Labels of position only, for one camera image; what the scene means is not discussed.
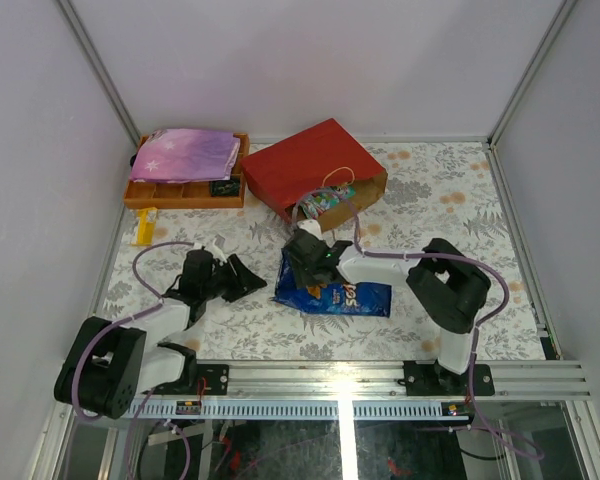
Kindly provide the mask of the blue Doritos chip bag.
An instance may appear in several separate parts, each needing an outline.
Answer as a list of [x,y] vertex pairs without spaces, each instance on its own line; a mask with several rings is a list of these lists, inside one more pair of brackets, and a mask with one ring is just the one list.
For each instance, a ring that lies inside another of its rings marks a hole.
[[321,284],[299,288],[291,262],[282,254],[273,300],[312,315],[351,315],[388,318],[392,288],[377,283]]

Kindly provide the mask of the yellow snack packet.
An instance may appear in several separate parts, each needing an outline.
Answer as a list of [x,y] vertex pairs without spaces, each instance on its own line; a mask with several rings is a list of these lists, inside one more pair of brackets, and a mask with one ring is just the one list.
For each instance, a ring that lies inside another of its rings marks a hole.
[[145,247],[153,244],[153,236],[158,217],[158,209],[149,207],[136,211],[138,220],[133,246]]

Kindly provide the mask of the red paper bag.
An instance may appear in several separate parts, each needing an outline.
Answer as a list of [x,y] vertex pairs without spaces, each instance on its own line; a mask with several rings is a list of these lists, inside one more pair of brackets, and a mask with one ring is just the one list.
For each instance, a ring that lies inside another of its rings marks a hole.
[[251,193],[285,222],[301,197],[321,187],[349,185],[362,211],[386,189],[386,169],[336,120],[328,119],[248,155],[242,170]]

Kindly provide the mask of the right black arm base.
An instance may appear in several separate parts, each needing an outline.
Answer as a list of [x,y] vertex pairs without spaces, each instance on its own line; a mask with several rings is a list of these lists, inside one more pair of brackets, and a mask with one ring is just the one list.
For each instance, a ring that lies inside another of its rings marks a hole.
[[[452,373],[435,362],[404,361],[402,377],[396,383],[405,388],[408,396],[444,397],[466,396],[469,393],[469,371]],[[476,396],[492,397],[495,386],[490,367],[476,364],[473,367],[473,391]]]

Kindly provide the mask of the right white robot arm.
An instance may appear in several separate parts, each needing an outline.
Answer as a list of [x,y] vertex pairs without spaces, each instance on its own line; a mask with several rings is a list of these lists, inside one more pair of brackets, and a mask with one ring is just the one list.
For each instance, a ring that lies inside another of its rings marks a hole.
[[282,248],[296,285],[375,283],[407,287],[441,330],[436,369],[438,387],[458,394],[472,380],[469,363],[476,316],[491,281],[477,263],[448,241],[435,238],[422,252],[364,249],[351,241],[328,245],[297,230]]

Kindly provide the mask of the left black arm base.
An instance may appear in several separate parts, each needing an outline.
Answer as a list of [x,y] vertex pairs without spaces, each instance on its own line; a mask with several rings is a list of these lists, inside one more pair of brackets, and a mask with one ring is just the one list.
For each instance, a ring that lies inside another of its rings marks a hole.
[[224,396],[227,394],[230,367],[227,364],[198,364],[186,369],[168,386],[168,395]]

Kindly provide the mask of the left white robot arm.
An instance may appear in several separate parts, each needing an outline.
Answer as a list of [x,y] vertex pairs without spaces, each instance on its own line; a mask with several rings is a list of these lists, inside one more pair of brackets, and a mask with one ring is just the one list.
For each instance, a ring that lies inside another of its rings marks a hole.
[[265,285],[235,254],[188,251],[156,305],[119,321],[83,321],[55,381],[55,400],[91,420],[120,418],[139,394],[202,397],[209,378],[199,373],[196,352],[174,335],[193,327],[209,301],[232,303]]

